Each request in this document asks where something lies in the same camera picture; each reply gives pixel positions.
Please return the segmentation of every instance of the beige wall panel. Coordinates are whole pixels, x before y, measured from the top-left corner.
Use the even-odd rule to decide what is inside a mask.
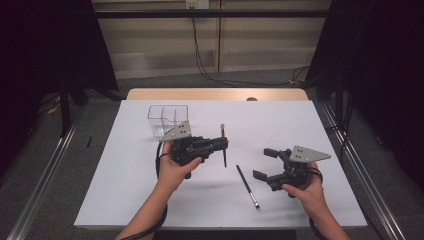
[[[95,1],[96,10],[185,8],[185,1],[101,1]],[[316,10],[328,9],[331,1],[222,2],[223,9]],[[218,1],[210,3],[219,8]],[[198,72],[191,19],[99,19],[99,23],[118,78]],[[261,70],[309,65],[323,23],[317,18],[196,19],[196,29],[208,72]]]

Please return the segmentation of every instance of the finger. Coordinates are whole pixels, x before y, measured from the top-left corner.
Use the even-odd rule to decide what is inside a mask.
[[[201,162],[202,162],[202,158],[197,157],[193,161],[191,161],[187,165],[185,165],[183,168],[188,173],[188,172],[191,172],[194,169],[196,169],[200,165]]]
[[[297,197],[299,199],[301,199],[302,196],[303,196],[303,191],[300,190],[300,189],[298,189],[298,188],[296,188],[296,187],[293,187],[292,185],[283,184],[282,187],[283,187],[283,190],[284,191],[290,193],[291,195],[293,195],[293,196],[295,196],[295,197]]]
[[[311,184],[322,185],[321,178],[316,174],[311,174]]]
[[[313,168],[318,169],[318,164],[316,162],[310,162],[309,167],[313,167]]]
[[[164,142],[162,147],[162,153],[171,152],[171,146],[172,146],[172,142]]]

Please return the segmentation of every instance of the transparent box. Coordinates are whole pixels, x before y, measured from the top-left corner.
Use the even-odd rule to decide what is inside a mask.
[[[153,136],[160,140],[171,129],[189,120],[188,106],[152,105],[149,107],[147,118],[149,119]]]

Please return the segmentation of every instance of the white table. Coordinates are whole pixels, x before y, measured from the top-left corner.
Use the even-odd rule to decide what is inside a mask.
[[[147,120],[151,105],[188,105],[194,136],[219,137],[219,126],[225,123],[229,139],[227,168],[221,152],[200,165],[171,197],[163,229],[308,227],[297,199],[289,198],[284,191],[272,192],[252,176],[252,170],[268,175],[282,173],[283,162],[264,156],[263,149],[285,150],[294,145],[332,155],[318,162],[328,205],[342,226],[366,225],[312,102],[127,100],[121,103],[75,226],[121,228],[150,194],[156,182],[158,144]],[[236,164],[243,170],[261,211],[255,209]]]

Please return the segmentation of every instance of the electrical cable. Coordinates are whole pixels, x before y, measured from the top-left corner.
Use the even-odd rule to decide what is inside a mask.
[[[335,126],[330,126],[330,127],[324,128],[327,135],[333,133],[337,129],[344,132],[342,145],[340,147],[340,152],[339,152],[339,162],[340,162],[340,165],[343,169],[344,169],[344,167],[343,167],[343,149],[345,148],[346,142],[348,140],[349,124],[350,124],[350,119],[352,118],[352,113],[353,113],[353,101],[352,101],[351,96],[349,95],[347,105],[346,105],[346,113],[345,113],[343,120],[342,120],[342,123],[341,123],[342,126],[339,126],[339,125],[336,124]]]
[[[349,133],[349,125],[350,125],[350,119],[352,117],[352,113],[353,113],[353,101],[351,96],[349,96],[348,98],[348,102],[347,102],[347,106],[346,106],[347,110],[346,110],[346,114],[343,118],[343,126],[344,126],[344,130],[345,130],[345,135],[343,137],[343,141],[342,141],[342,146],[340,148],[340,157],[339,157],[339,161],[341,164],[341,167],[344,169],[343,167],[343,149],[346,146],[347,140],[348,140],[348,133]],[[332,132],[335,131],[336,129],[339,129],[339,126],[331,126],[331,127],[327,127],[325,128],[326,130],[331,129]],[[368,216],[368,214],[364,211],[364,208],[361,206],[361,203],[358,201],[358,205],[361,208],[362,213],[364,214],[365,218],[367,219],[367,222],[371,225],[371,227],[373,228],[373,230],[376,232],[376,234],[379,236],[380,239],[384,239],[384,237],[381,235],[381,233],[378,231],[377,227],[374,225],[374,223],[371,221],[370,217]]]
[[[160,168],[160,158],[164,155],[169,154],[169,153],[164,153],[164,154],[159,156],[161,147],[162,147],[162,143],[159,142],[159,145],[158,145],[158,148],[157,148],[157,151],[156,151],[156,159],[155,159],[156,176],[158,176],[158,177],[159,177],[159,168]],[[125,237],[122,240],[136,240],[136,239],[144,238],[144,237],[156,232],[160,227],[162,227],[163,223],[166,220],[167,214],[168,214],[168,204],[165,205],[165,209],[163,210],[162,216],[155,225],[153,225],[151,228],[149,228],[145,231],[131,235],[129,237]]]
[[[308,89],[315,87],[323,78],[329,77],[330,72],[320,72],[316,76],[309,78],[307,81],[302,82],[297,88]]]
[[[317,168],[313,168],[313,167],[308,167],[308,169],[314,170],[314,171],[309,171],[309,174],[313,174],[313,175],[318,176],[321,180],[321,183],[324,182],[324,176],[322,175],[320,170],[318,170]],[[315,234],[315,236],[317,236],[320,240],[327,240],[327,238],[324,235],[322,235],[322,233],[318,230],[317,226],[315,225],[314,220],[312,220],[311,217],[309,217],[309,226],[311,227],[311,230]]]
[[[293,73],[292,73],[292,82],[293,82],[293,86],[292,86],[292,88],[294,88],[295,86],[296,86],[296,79],[299,77],[299,75],[303,72],[303,70],[305,70],[305,69],[307,69],[307,68],[309,68],[309,66],[303,66],[303,67],[298,67],[298,68],[296,68],[296,69],[294,69],[293,70]]]
[[[221,84],[227,85],[227,86],[229,86],[229,87],[233,87],[233,88],[237,88],[237,86],[234,86],[234,85],[232,85],[232,84],[230,84],[230,83],[244,83],[244,84],[260,85],[260,86],[269,86],[269,87],[278,87],[278,86],[284,86],[284,85],[287,85],[287,84],[291,84],[291,83],[293,83],[293,80],[289,80],[289,81],[286,81],[286,82],[283,82],[283,83],[269,84],[269,83],[258,83],[258,82],[247,82],[247,81],[228,80],[228,79],[226,79],[226,80],[218,80],[218,79],[215,79],[215,78],[211,77],[211,76],[210,76],[210,75],[206,72],[206,70],[205,70],[205,68],[204,68],[204,66],[203,66],[203,63],[202,63],[202,59],[201,59],[201,57],[200,57],[199,44],[198,44],[198,41],[197,41],[196,20],[195,20],[195,18],[192,18],[192,19],[191,19],[191,21],[192,21],[192,25],[193,25],[193,35],[194,35],[194,45],[195,45],[195,54],[196,54],[196,64],[197,64],[197,68],[198,68],[198,70],[199,70],[200,74],[201,74],[204,78],[206,78],[206,79],[208,79],[208,80],[211,80],[211,81],[214,81],[214,82],[218,82],[218,83],[221,83]]]

